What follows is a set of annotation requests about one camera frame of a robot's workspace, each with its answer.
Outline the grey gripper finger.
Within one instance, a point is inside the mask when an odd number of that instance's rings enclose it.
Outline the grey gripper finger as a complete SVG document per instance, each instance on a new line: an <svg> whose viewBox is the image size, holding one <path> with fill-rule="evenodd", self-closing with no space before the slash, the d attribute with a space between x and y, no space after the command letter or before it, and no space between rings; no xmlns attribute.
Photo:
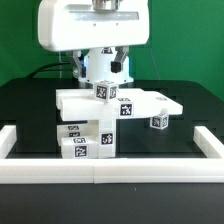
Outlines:
<svg viewBox="0 0 224 224"><path fill-rule="evenodd" d="M116 47L115 51L116 56L115 59L111 62L111 72L119 73L123 70L123 63L129 54L129 47L128 46Z"/></svg>
<svg viewBox="0 0 224 224"><path fill-rule="evenodd" d="M66 52L67 57L73 67L73 76L75 78L79 78L82 72L82 62L80 61L81 51L80 50L73 50Z"/></svg>

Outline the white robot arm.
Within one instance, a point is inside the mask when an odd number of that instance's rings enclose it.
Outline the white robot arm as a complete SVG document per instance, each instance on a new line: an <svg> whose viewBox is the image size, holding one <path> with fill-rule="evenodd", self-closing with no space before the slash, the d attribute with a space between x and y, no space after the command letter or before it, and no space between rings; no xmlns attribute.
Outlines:
<svg viewBox="0 0 224 224"><path fill-rule="evenodd" d="M39 5L39 43L70 53L81 82L131 82L129 47L148 38L148 0L42 0Z"/></svg>

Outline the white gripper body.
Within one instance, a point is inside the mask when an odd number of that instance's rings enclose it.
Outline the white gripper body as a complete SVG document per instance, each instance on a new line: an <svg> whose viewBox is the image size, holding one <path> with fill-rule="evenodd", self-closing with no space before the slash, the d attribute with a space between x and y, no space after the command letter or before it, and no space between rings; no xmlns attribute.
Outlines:
<svg viewBox="0 0 224 224"><path fill-rule="evenodd" d="M121 0L116 10L95 10L93 0L42 0L38 40L50 51L145 44L148 0Z"/></svg>

